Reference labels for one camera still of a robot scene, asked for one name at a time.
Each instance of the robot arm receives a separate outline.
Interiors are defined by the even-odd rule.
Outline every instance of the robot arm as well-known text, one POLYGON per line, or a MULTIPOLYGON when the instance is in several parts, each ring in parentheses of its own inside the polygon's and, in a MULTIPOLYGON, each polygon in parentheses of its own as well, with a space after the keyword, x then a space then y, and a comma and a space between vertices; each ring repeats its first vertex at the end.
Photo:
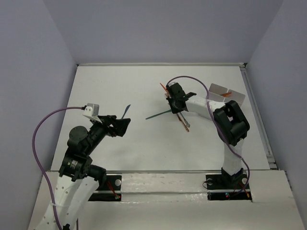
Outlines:
POLYGON ((130 119, 116 119, 114 115, 99 116, 99 105, 88 104, 84 116, 93 123, 90 131, 77 126, 69 133, 68 149, 59 170, 55 188, 55 204, 50 203, 35 230, 59 229, 55 220, 54 207, 63 230, 72 230, 89 197, 106 181, 106 170, 92 165, 90 154, 105 136, 122 137, 130 119))
POLYGON ((244 138, 250 126, 246 120, 241 108, 235 101, 227 103, 207 100, 197 96, 193 92, 185 94, 178 83, 166 86, 167 100, 174 114, 182 111, 196 112, 199 115, 211 120, 207 102, 210 110, 213 112, 214 122, 218 125, 224 141, 224 163, 222 167, 222 180, 225 184, 235 184, 243 174, 241 158, 234 155, 228 145, 239 156, 242 155, 242 146, 244 138))

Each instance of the white wall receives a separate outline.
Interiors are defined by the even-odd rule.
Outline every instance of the white wall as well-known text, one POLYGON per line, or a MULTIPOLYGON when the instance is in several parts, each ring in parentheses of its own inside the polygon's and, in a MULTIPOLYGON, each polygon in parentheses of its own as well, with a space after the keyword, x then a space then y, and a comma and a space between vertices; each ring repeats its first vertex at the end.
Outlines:
POLYGON ((283 0, 44 0, 77 63, 247 62, 283 0))
MULTIPOLYGON (((76 65, 42 0, 5 0, 0 6, 0 229, 27 229, 41 172, 31 139, 37 123, 67 105, 76 65)), ((64 114, 37 138, 51 165, 64 114)))
POLYGON ((307 228, 307 1, 285 0, 248 73, 278 166, 307 228))

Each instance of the screw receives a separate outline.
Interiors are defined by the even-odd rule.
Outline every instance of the screw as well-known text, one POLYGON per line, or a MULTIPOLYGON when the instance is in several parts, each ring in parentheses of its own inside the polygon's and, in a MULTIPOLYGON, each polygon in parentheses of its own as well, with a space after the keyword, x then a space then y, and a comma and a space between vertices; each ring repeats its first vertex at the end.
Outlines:
POLYGON ((121 185, 121 180, 120 179, 117 179, 116 181, 115 181, 115 185, 118 187, 118 186, 120 186, 121 185))
POLYGON ((207 180, 207 185, 212 185, 213 183, 212 183, 212 179, 211 178, 209 178, 208 180, 207 180))
POLYGON ((246 181, 248 181, 247 178, 243 178, 243 179, 242 179, 242 183, 243 183, 243 184, 246 184, 246 181))

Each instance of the white table surface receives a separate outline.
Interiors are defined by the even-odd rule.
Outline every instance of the white table surface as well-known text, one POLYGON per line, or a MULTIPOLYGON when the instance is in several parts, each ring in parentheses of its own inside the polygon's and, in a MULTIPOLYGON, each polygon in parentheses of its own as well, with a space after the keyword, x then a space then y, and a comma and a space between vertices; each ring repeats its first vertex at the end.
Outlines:
MULTIPOLYGON (((131 118, 127 133, 122 138, 105 137, 91 154, 93 164, 109 171, 220 170, 224 146, 212 121, 184 113, 191 124, 188 133, 171 113, 145 120, 169 109, 159 83, 165 85, 180 75, 196 77, 208 88, 215 83, 246 95, 242 111, 250 123, 250 131, 243 146, 243 157, 251 169, 269 169, 240 68, 221 66, 78 67, 68 106, 95 103, 100 105, 100 115, 120 118, 131 104, 125 116, 131 118)), ((186 93, 206 95, 196 81, 178 79, 177 82, 186 93)), ((67 111, 51 170, 59 170, 69 132, 75 126, 89 129, 91 123, 82 116, 82 111, 67 111)))
MULTIPOLYGON (((48 172, 55 187, 58 173, 48 172)), ((80 230, 304 230, 284 171, 251 171, 250 201, 208 201, 204 173, 128 173, 121 202, 87 202, 80 230)), ((29 230, 50 202, 45 179, 29 230)))

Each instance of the orange stick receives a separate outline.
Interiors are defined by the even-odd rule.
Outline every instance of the orange stick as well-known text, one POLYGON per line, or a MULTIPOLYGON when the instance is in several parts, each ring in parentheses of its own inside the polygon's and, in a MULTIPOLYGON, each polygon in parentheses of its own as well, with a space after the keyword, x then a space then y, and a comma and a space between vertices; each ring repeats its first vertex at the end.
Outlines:
POLYGON ((227 93, 224 93, 224 94, 221 94, 221 96, 223 97, 229 97, 231 95, 232 92, 227 92, 227 93))
POLYGON ((167 91, 167 89, 165 88, 165 86, 162 84, 162 83, 160 83, 160 85, 162 86, 162 88, 165 90, 165 92, 167 93, 167 96, 169 97, 169 93, 168 93, 168 91, 167 91))
POLYGON ((187 131, 187 132, 190 132, 189 128, 188 128, 188 127, 186 126, 186 124, 183 122, 183 120, 181 119, 181 117, 180 117, 178 114, 176 114, 176 115, 177 115, 179 121, 183 124, 184 128, 186 129, 186 131, 187 131))

